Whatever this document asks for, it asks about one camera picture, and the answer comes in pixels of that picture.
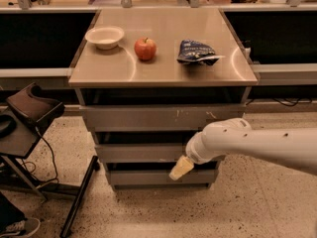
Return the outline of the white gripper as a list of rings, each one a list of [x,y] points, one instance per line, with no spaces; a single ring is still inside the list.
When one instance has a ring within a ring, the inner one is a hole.
[[[212,160],[202,142],[201,132],[196,133],[187,142],[187,145],[185,147],[185,155],[187,157],[181,156],[169,173],[169,177],[171,179],[180,179],[194,168],[194,164],[202,165]]]

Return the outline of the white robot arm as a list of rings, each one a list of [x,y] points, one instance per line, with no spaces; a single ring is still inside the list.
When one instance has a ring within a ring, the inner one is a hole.
[[[213,122],[196,133],[169,173],[178,180],[194,165],[202,165],[226,154],[241,154],[280,166],[317,175],[317,129],[255,130],[243,118]]]

